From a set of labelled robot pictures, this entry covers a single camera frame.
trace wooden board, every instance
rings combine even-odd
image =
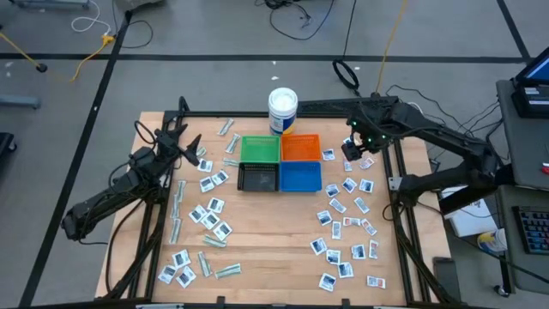
[[[151,130],[160,127],[162,113],[143,113],[141,121]],[[186,118],[189,124],[187,131],[181,136],[179,145],[184,147],[197,134],[202,133],[201,145],[208,153],[206,158],[214,161],[213,173],[223,168],[229,175],[225,184],[210,192],[201,193],[198,180],[208,174],[198,172],[188,162],[184,161],[181,168],[174,174],[172,194],[177,190],[177,180],[187,180],[184,190],[184,200],[180,204],[182,228],[178,243],[168,245],[172,230],[172,219],[166,219],[166,229],[160,253],[157,274],[166,264],[173,264],[172,254],[183,249],[189,251],[191,268],[197,274],[197,279],[186,289],[172,281],[166,285],[156,282],[153,301],[156,302],[187,302],[213,303],[217,296],[225,296],[227,303],[248,304],[300,304],[300,305],[337,305],[341,299],[350,299],[353,305],[404,305],[401,270],[396,254],[396,240],[392,223],[384,221],[382,209],[389,203],[388,189],[383,170],[381,154],[372,155],[376,161],[370,169],[364,171],[358,162],[353,162],[353,171],[344,172],[343,155],[340,146],[349,134],[349,129],[342,119],[305,119],[296,123],[296,134],[319,133],[322,149],[333,148],[335,161],[322,162],[323,187],[337,183],[342,192],[336,197],[347,207],[347,212],[339,214],[329,206],[329,198],[324,191],[317,193],[252,193],[236,190],[238,169],[223,167],[223,157],[238,160],[239,147],[234,154],[226,154],[226,145],[233,133],[240,135],[267,135],[268,120],[266,118],[235,118],[235,124],[226,136],[217,136],[217,131],[225,123],[223,118]],[[134,150],[143,143],[137,137]],[[408,171],[411,165],[428,166],[425,154],[425,144],[417,139],[407,139],[405,156],[414,161],[407,161]],[[346,177],[353,178],[357,183],[360,179],[375,182],[374,193],[368,194],[355,189],[348,194],[341,187]],[[226,202],[223,212],[219,215],[233,229],[227,238],[227,248],[218,249],[202,243],[205,233],[213,235],[202,224],[195,224],[188,216],[197,204],[207,207],[211,197],[217,197]],[[371,211],[362,215],[353,202],[356,197],[362,197]],[[428,197],[423,202],[437,205],[436,198]],[[117,212],[115,225],[130,207]],[[367,218],[377,229],[377,234],[370,237],[361,227],[344,227],[342,240],[331,239],[331,225],[321,227],[317,212],[328,209],[336,221],[342,221],[343,216]],[[440,217],[434,218],[429,213],[418,213],[420,233],[424,240],[424,257],[428,261],[433,255],[449,256],[448,244],[445,238]],[[142,221],[142,209],[136,212],[120,229],[113,245],[112,282],[115,282],[126,270],[127,265],[135,256],[136,242]],[[326,262],[325,255],[316,256],[310,242],[324,237],[331,249],[341,250],[341,260],[351,262],[354,278],[340,279],[338,277],[333,293],[318,287],[323,272],[337,276],[337,268]],[[379,241],[379,259],[352,260],[351,245],[364,244],[369,240]],[[220,270],[228,265],[241,263],[242,274],[216,280],[214,276],[204,278],[197,261],[197,253],[203,251],[213,270]],[[146,264],[142,273],[147,274]],[[105,268],[98,284],[97,295],[105,293]],[[368,288],[365,285],[366,276],[380,276],[387,280],[387,288]]]

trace desk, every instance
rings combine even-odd
[[[549,177],[541,172],[541,162],[549,161],[549,119],[519,117],[511,99],[513,82],[499,81],[496,87],[516,183],[549,190]]]
[[[140,120],[151,130],[160,128],[163,113],[145,112]],[[235,118],[235,123],[226,136],[217,136],[217,131],[225,123],[225,118],[185,117],[189,127],[181,136],[180,145],[187,145],[197,134],[202,133],[201,145],[208,153],[205,157],[214,162],[213,173],[221,168],[229,175],[229,180],[210,192],[201,193],[198,180],[206,173],[196,170],[190,163],[184,162],[174,172],[172,182],[173,198],[177,190],[177,180],[185,179],[184,200],[180,204],[182,227],[176,245],[168,245],[172,230],[172,219],[166,218],[166,227],[162,239],[160,261],[157,274],[166,264],[172,264],[172,254],[187,249],[192,263],[190,267],[197,279],[186,289],[172,281],[166,285],[156,282],[154,302],[215,303],[217,296],[225,296],[226,303],[239,304],[300,304],[300,305],[340,305],[342,299],[350,299],[353,305],[406,305],[399,258],[396,254],[396,239],[391,222],[382,219],[383,206],[389,203],[389,194],[383,169],[381,154],[373,155],[376,163],[368,170],[359,169],[358,162],[353,163],[353,171],[345,173],[343,155],[338,149],[349,129],[342,118],[298,118],[295,133],[325,132],[321,135],[322,149],[336,150],[336,160],[322,162],[323,186],[330,183],[342,183],[346,177],[359,182],[361,178],[373,180],[372,195],[356,191],[348,194],[342,191],[338,200],[347,206],[347,212],[339,214],[329,207],[329,199],[324,191],[317,193],[253,193],[236,190],[238,170],[236,167],[223,167],[222,158],[239,158],[239,147],[233,155],[224,152],[232,134],[267,135],[267,118]],[[136,136],[132,151],[143,146]],[[409,173],[423,175],[431,169],[425,150],[425,143],[416,138],[407,138],[402,144],[405,163]],[[223,249],[206,246],[202,237],[207,232],[200,224],[192,222],[188,216],[197,205],[207,206],[211,197],[225,200],[225,208],[219,215],[227,221],[233,232],[227,238],[227,247]],[[371,211],[362,215],[353,204],[353,199],[362,197]],[[422,203],[438,208],[437,198],[426,193],[420,199]],[[116,213],[114,226],[128,213],[131,205]],[[377,229],[370,237],[361,227],[342,228],[342,240],[331,239],[331,226],[321,227],[316,213],[328,209],[334,220],[342,221],[343,216],[366,217]],[[425,263],[432,271],[432,258],[449,257],[449,247],[440,215],[423,208],[416,208],[415,217],[419,237],[423,248]],[[143,207],[138,209],[120,228],[113,244],[112,284],[127,270],[136,252],[143,217]],[[329,248],[341,250],[341,260],[351,262],[354,278],[337,279],[333,293],[318,287],[323,272],[337,276],[335,266],[326,262],[325,255],[315,256],[309,243],[324,237]],[[350,246],[369,244],[370,239],[379,241],[379,259],[352,260]],[[197,253],[204,251],[213,270],[241,263],[242,274],[216,280],[214,276],[204,278],[197,261]],[[142,276],[137,295],[142,295],[149,263],[142,267]],[[416,271],[410,270],[414,277]],[[365,285],[367,275],[380,276],[387,280],[387,288],[368,288]],[[419,295],[417,282],[413,281],[414,294]],[[101,272],[96,295],[105,290],[105,265]]]

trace keyboard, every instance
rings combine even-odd
[[[524,251],[549,255],[549,207],[515,206],[512,209]]]

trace white container lid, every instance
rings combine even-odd
[[[268,96],[268,109],[277,116],[291,116],[298,109],[298,95],[290,88],[277,88]]]

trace computer monitor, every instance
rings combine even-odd
[[[549,85],[549,47],[530,62],[517,76],[521,84]]]

